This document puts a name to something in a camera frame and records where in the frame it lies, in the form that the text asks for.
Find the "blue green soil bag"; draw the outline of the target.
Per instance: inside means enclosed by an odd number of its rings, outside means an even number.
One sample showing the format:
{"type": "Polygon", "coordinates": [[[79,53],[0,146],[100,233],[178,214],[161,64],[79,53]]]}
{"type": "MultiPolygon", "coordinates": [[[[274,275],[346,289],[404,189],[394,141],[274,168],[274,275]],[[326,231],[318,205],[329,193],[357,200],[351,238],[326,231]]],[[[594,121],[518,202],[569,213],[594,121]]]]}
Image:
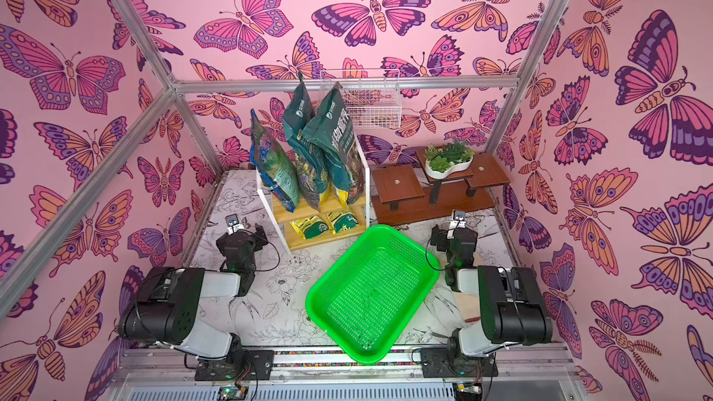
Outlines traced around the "blue green soil bag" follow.
{"type": "Polygon", "coordinates": [[[300,188],[294,165],[280,142],[260,123],[255,110],[251,111],[250,159],[263,185],[293,213],[300,203],[300,188]]]}

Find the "dark green fertilizer bag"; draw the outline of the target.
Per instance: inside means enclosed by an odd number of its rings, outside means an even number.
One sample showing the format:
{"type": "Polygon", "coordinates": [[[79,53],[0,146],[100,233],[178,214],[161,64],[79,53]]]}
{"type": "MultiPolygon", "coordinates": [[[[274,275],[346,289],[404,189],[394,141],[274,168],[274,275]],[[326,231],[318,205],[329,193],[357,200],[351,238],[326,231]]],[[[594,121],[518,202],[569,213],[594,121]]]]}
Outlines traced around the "dark green fertilizer bag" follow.
{"type": "Polygon", "coordinates": [[[328,197],[330,177],[324,154],[320,147],[307,140],[303,134],[307,124],[315,117],[304,77],[298,75],[299,85],[293,91],[290,104],[282,115],[287,143],[293,150],[294,166],[300,191],[307,204],[319,211],[328,197]]]}
{"type": "Polygon", "coordinates": [[[341,204],[354,204],[364,193],[366,178],[340,83],[335,83],[321,100],[317,115],[303,130],[303,138],[322,150],[341,204]]]}

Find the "green plastic basket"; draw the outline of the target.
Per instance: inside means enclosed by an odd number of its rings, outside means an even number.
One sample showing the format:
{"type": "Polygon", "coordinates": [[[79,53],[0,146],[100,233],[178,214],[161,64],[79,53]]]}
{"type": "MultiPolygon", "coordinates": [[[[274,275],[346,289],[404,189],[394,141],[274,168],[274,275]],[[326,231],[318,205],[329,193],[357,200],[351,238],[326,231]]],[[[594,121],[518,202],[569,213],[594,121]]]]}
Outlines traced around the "green plastic basket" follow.
{"type": "Polygon", "coordinates": [[[426,246],[374,225],[306,294],[305,310],[349,358],[371,366],[397,343],[441,269],[426,246]]]}

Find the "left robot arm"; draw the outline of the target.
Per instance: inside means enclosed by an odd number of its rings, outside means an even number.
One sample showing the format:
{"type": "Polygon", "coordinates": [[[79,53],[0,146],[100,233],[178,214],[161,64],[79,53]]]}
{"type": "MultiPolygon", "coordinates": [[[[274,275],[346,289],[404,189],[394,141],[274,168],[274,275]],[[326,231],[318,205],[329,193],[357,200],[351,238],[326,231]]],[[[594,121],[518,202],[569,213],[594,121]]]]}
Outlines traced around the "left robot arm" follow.
{"type": "Polygon", "coordinates": [[[262,226],[231,228],[217,241],[224,258],[217,271],[202,267],[154,267],[119,321],[125,340],[158,345],[196,359],[188,369],[197,382],[266,381],[272,351],[250,351],[238,334],[200,319],[200,303],[211,298],[243,298],[255,280],[255,255],[269,245],[262,226]]]}

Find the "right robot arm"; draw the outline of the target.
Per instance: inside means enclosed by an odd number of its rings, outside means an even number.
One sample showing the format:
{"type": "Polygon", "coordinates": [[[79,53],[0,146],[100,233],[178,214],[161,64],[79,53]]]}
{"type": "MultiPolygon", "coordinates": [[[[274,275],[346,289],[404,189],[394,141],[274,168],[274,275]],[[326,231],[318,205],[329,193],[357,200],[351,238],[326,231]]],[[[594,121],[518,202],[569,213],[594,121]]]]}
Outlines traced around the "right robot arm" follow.
{"type": "Polygon", "coordinates": [[[534,272],[526,267],[477,265],[473,257],[477,240],[478,234],[469,228],[432,228],[429,244],[447,255],[447,265],[441,269],[447,285],[455,293],[474,296],[479,316],[453,330],[444,347],[420,351],[426,378],[496,377],[497,352],[545,345],[553,339],[553,322],[534,272]]]}

